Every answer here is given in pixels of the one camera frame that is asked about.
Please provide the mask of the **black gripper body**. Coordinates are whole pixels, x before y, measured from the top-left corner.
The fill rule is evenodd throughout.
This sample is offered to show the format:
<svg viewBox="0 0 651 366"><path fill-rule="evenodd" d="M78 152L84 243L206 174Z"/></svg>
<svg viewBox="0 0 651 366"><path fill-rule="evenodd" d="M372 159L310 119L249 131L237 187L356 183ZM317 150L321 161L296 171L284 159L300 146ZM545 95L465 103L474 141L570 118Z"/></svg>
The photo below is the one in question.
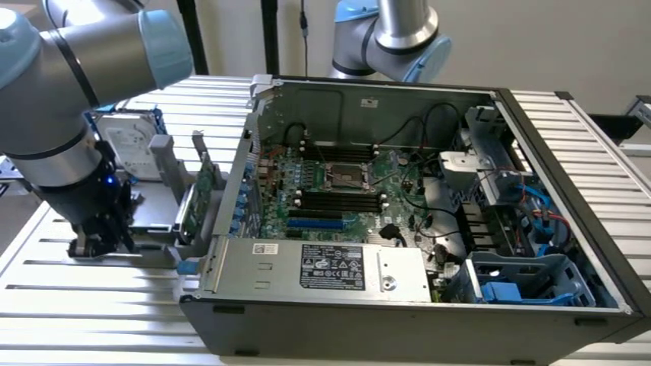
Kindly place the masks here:
<svg viewBox="0 0 651 366"><path fill-rule="evenodd" d="M128 233L128 182L81 181L61 187L41 187L40 197L73 227L90 233Z"/></svg>

